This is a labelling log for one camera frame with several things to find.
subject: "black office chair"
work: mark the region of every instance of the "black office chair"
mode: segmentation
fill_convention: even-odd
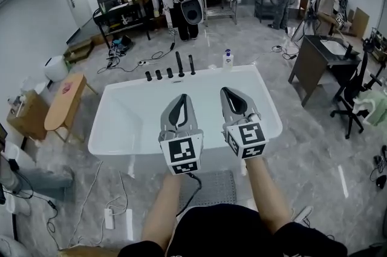
[[[375,83],[378,83],[380,86],[382,85],[381,81],[379,81],[378,76],[382,72],[382,70],[385,68],[385,65],[382,65],[378,71],[378,73],[375,75],[371,74],[372,80],[368,82],[367,84],[362,85],[364,73],[367,67],[368,63],[368,54],[371,54],[374,49],[374,41],[373,39],[365,39],[363,42],[363,51],[364,51],[364,57],[362,61],[362,67],[360,69],[360,73],[358,74],[357,71],[354,75],[354,77],[348,82],[348,84],[345,86],[344,89],[344,97],[339,96],[337,101],[342,102],[346,108],[346,111],[342,110],[335,110],[331,112],[331,117],[334,117],[336,114],[341,115],[347,115],[350,118],[350,121],[348,123],[348,133],[345,135],[346,139],[350,138],[351,130],[352,130],[352,123],[355,121],[357,125],[360,127],[359,134],[361,134],[364,131],[364,127],[362,123],[359,120],[359,117],[366,117],[369,112],[367,110],[360,111],[357,114],[353,114],[353,106],[354,102],[353,99],[359,95],[360,92],[370,90],[372,86]]]

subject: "wooden stool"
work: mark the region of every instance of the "wooden stool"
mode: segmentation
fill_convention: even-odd
[[[86,77],[82,73],[69,75],[60,84],[54,101],[48,110],[44,121],[44,128],[47,131],[54,131],[64,143],[67,142],[70,134],[75,136],[79,141],[84,141],[84,139],[71,132],[71,128],[73,127],[75,114],[78,110],[80,97],[82,96],[85,86],[87,86],[94,94],[98,95],[98,93],[87,84]],[[60,127],[65,127],[68,130],[66,139],[63,139],[57,132],[57,129]]]

